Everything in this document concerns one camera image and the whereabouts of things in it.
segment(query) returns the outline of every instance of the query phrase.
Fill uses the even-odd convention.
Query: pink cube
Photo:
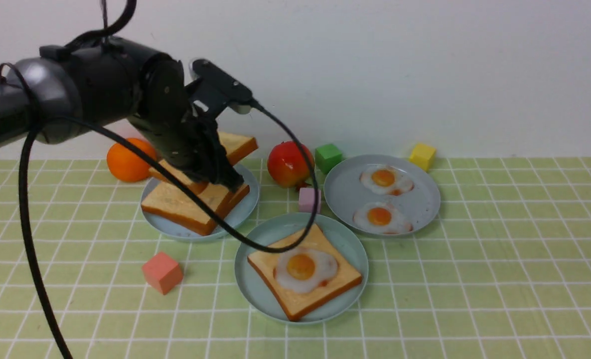
[[[317,212],[320,213],[321,205],[322,205],[322,195],[321,191],[318,190],[320,196],[320,202],[318,203]],[[298,207],[300,208],[300,212],[309,212],[313,211],[313,205],[315,203],[315,190],[313,188],[300,188],[300,198],[298,199]]]
[[[143,264],[143,274],[150,286],[162,295],[169,293],[177,284],[182,282],[180,264],[165,252],[159,252],[152,259]]]

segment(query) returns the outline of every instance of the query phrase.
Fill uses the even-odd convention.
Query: fried egg
[[[373,202],[353,214],[353,222],[362,230],[378,234],[402,234],[413,230],[413,225],[392,204]]]
[[[297,247],[280,254],[273,274],[282,288],[305,294],[335,277],[337,261],[321,250]]]
[[[391,166],[370,166],[360,175],[360,182],[378,195],[401,195],[413,189],[413,181]]]

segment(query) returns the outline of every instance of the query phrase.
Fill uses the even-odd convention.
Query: apple
[[[305,145],[302,146],[306,152],[309,161],[314,165],[313,156]],[[293,141],[283,142],[273,147],[267,159],[267,170],[273,180],[282,188],[295,187],[299,190],[302,187],[309,186],[307,180],[311,174],[309,168],[296,143]]]

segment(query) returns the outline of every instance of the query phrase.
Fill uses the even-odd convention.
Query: yellow cube
[[[409,161],[416,164],[416,166],[422,170],[428,171],[435,159],[435,152],[437,152],[437,150],[434,148],[423,143],[418,143],[413,149]]]

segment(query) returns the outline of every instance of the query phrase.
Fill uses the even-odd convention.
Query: gray plate
[[[238,164],[234,166],[234,168],[243,176],[245,183],[249,185],[249,194],[245,196],[245,198],[243,198],[243,200],[241,200],[225,218],[225,222],[228,223],[228,225],[237,228],[254,212],[254,209],[257,206],[258,200],[260,198],[260,184],[258,183],[258,180],[254,174],[244,166]],[[149,182],[145,185],[145,189],[143,190],[141,203],[143,202],[143,199],[145,199],[145,197],[147,197],[147,195],[153,191],[159,183],[160,181],[158,181],[156,178],[149,180]],[[211,241],[227,234],[227,232],[222,229],[222,227],[218,226],[213,232],[211,232],[211,234],[209,234],[209,236],[201,236],[200,234],[192,232],[191,230],[182,227],[182,225],[176,224],[161,216],[145,213],[143,212],[142,207],[141,212],[152,227],[157,229],[159,232],[162,232],[163,234],[173,237],[179,241]]]
[[[360,182],[360,174],[371,165],[389,165],[407,175],[413,190],[399,196],[377,195]],[[424,170],[405,159],[385,155],[362,155],[340,162],[330,171],[324,182],[324,198],[331,211],[356,232],[377,238],[407,236],[425,227],[440,209],[440,190]],[[389,202],[413,224],[404,234],[375,234],[360,229],[353,222],[353,214],[368,202]]]
[[[310,216],[310,213],[289,213],[277,216],[255,227],[247,237],[256,243],[270,245],[304,228]],[[345,312],[355,304],[364,291],[369,277],[369,262],[361,241],[351,230],[332,218],[318,214],[315,222],[333,247],[346,258],[348,263],[362,273],[362,283],[305,315],[299,322],[292,322],[287,319],[276,298],[248,263],[247,256],[255,252],[255,249],[243,244],[238,248],[234,263],[236,283],[246,300],[270,318],[293,325],[321,323]]]

